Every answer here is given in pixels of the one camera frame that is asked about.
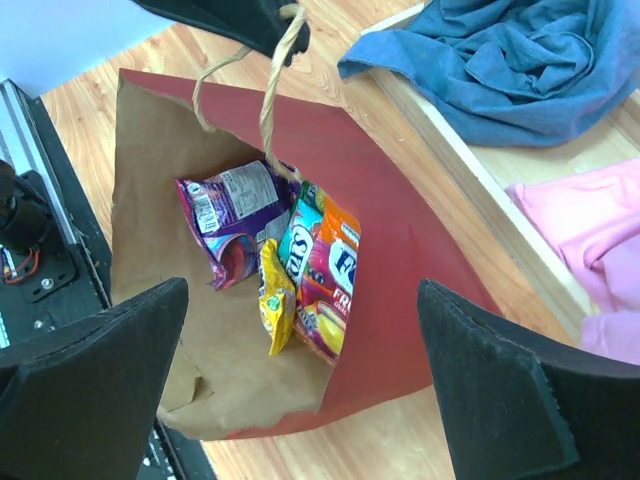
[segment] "twisted rope handle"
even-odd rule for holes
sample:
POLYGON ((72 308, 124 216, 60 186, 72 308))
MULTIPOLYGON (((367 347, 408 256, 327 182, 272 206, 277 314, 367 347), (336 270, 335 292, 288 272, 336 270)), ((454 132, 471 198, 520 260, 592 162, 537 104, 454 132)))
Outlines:
MULTIPOLYGON (((284 62, 289 55, 291 47, 296 42, 298 35, 300 34, 300 30, 307 21, 307 11, 302 5, 292 3, 280 7, 279 14, 280 18, 282 18, 283 20, 289 20, 291 18, 293 20, 291 21, 289 28, 287 28, 287 31, 278 42, 278 45, 276 46, 276 49, 273 53, 269 83, 267 84, 267 90, 265 91, 264 101, 262 103, 262 110, 260 111, 260 135, 262 137, 262 149, 264 151, 265 159, 267 160, 271 168, 273 168, 274 172, 281 177, 286 178, 290 182, 300 182, 302 180, 302 176, 300 175, 298 169, 292 172, 287 167, 285 167, 282 162, 278 160, 275 153, 273 153, 273 104, 276 98, 276 91, 278 89, 278 80, 280 79, 280 74, 284 69, 284 62)), ((205 131, 213 131, 215 130, 215 127, 207 122, 207 119, 202 113, 200 97, 204 81, 207 79, 207 77, 209 77, 209 75, 213 74, 217 70, 220 70, 222 67, 229 65, 230 63, 242 60, 250 51, 251 49, 249 47, 243 45, 232 56, 225 58, 224 60, 221 60, 215 65, 207 68, 204 72, 202 72, 200 78, 198 78, 196 86, 193 89, 193 108, 198 122, 205 131)))

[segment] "folded fabric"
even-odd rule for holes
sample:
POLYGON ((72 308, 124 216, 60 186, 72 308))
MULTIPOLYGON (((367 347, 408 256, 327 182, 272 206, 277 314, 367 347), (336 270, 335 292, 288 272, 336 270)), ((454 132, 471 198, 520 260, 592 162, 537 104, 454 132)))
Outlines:
POLYGON ((364 35, 338 63, 407 77, 470 144, 571 140, 636 88, 636 0, 433 0, 404 30, 364 35))
POLYGON ((507 193, 604 312, 640 311, 640 159, 507 193))
POLYGON ((640 365, 640 312, 587 317, 582 327, 582 348, 601 357, 640 365))

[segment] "pink cloth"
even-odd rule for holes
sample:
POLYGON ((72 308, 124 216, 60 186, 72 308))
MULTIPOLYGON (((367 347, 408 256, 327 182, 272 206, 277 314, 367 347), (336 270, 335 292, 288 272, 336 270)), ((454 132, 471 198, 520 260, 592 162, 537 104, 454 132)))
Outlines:
POLYGON ((640 365, 640 159, 507 193, 605 312, 583 348, 640 365))

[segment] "wooden floor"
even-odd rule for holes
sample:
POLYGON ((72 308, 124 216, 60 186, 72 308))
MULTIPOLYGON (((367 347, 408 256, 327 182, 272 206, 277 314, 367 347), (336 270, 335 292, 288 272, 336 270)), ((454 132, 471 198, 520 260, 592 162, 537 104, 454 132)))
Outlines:
MULTIPOLYGON (((280 93, 338 105, 371 135, 411 179, 459 242, 509 318, 568 342, 542 301, 472 206, 407 122, 368 78, 343 83, 336 62, 359 32, 415 5, 416 0, 303 0, 312 30, 310 51, 296 58, 280 93)), ((120 67, 196 78, 237 44, 183 25, 157 35, 44 96, 64 146, 111 239, 117 71, 120 67)), ((264 89, 268 59, 251 54, 212 80, 264 89)), ((453 478, 432 389, 389 402, 313 432, 205 445, 227 479, 453 478)))

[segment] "light blue surface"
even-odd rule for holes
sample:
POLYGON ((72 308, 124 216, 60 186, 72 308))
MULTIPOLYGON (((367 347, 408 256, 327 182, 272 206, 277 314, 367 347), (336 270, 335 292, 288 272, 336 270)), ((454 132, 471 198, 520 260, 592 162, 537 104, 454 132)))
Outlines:
POLYGON ((363 36, 338 63, 403 74, 468 143, 552 146, 635 88, 640 0, 434 0, 405 30, 363 36))
POLYGON ((0 0, 0 82, 41 95, 172 23, 131 0, 0 0))

